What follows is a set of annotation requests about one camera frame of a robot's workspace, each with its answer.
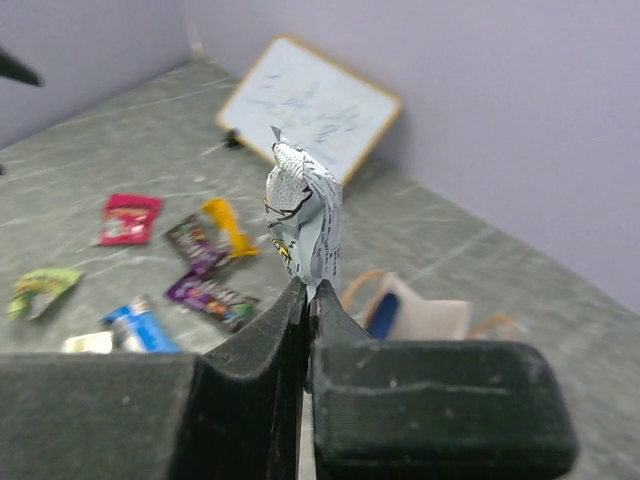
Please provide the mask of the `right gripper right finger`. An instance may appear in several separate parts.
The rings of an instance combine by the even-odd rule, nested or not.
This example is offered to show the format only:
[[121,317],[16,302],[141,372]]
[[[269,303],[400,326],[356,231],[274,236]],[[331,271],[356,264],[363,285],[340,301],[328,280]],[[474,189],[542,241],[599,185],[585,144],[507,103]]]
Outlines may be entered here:
[[557,479],[579,440],[546,358],[514,341],[371,338],[328,281],[309,307],[320,479]]

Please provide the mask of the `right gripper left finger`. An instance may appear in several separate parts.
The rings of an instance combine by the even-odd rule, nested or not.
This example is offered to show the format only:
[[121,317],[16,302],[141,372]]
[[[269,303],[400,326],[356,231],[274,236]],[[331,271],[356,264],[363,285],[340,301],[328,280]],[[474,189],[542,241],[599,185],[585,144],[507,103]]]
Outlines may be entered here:
[[5,354],[5,479],[293,479],[306,289],[205,354]]

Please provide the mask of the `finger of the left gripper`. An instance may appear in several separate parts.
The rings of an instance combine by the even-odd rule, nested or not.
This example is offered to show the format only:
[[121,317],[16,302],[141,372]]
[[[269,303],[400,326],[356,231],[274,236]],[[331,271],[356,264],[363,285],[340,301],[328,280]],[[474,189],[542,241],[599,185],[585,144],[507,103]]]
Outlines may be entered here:
[[21,84],[42,85],[42,79],[35,70],[3,47],[0,48],[0,76]]

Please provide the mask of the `blue Burts chips bag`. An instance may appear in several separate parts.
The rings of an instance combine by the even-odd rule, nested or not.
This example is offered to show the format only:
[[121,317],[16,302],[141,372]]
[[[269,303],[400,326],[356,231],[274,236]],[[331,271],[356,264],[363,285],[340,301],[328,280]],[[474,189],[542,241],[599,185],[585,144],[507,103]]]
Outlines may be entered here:
[[378,303],[371,315],[369,334],[376,339],[386,339],[394,325],[400,302],[393,293],[387,293]]

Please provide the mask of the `pink paper bag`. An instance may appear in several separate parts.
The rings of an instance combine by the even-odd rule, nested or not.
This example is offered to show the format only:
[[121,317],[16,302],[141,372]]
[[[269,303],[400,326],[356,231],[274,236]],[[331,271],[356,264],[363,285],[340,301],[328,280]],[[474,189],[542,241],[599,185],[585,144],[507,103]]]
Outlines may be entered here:
[[505,315],[497,315],[472,326],[472,304],[470,302],[427,300],[416,293],[395,273],[386,270],[365,272],[353,280],[341,298],[343,308],[349,309],[357,293],[373,280],[377,282],[374,295],[363,317],[358,321],[368,334],[371,315],[380,300],[387,293],[393,293],[400,302],[390,335],[386,339],[378,340],[470,340],[480,339],[491,331],[498,332],[497,338],[499,340],[507,340],[514,336],[516,329],[514,319]]

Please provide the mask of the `red Himalaya candy pouch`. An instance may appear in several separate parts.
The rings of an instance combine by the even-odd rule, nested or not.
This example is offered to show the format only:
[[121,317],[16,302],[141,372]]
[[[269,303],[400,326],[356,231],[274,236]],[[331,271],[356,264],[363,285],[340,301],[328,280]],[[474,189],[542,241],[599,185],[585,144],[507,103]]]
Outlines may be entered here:
[[113,194],[103,209],[102,223],[94,242],[96,246],[131,246],[147,244],[164,201],[159,197],[136,194]]

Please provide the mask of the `green Himalaya candy pouch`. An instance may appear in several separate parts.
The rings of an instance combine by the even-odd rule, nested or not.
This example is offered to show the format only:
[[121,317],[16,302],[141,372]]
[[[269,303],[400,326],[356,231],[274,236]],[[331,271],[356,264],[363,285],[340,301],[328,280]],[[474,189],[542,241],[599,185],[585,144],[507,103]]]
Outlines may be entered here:
[[10,320],[40,318],[74,288],[84,273],[72,268],[42,268],[22,275],[12,287],[7,306]]

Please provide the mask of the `grey Himalaya candy pouch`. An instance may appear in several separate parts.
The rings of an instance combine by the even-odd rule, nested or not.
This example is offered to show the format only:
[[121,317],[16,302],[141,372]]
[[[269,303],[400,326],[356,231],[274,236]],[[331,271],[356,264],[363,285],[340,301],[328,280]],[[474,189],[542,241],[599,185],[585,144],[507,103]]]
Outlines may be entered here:
[[264,206],[272,244],[288,276],[316,295],[323,280],[341,280],[343,190],[336,177],[302,146],[273,127],[274,166],[267,176]]

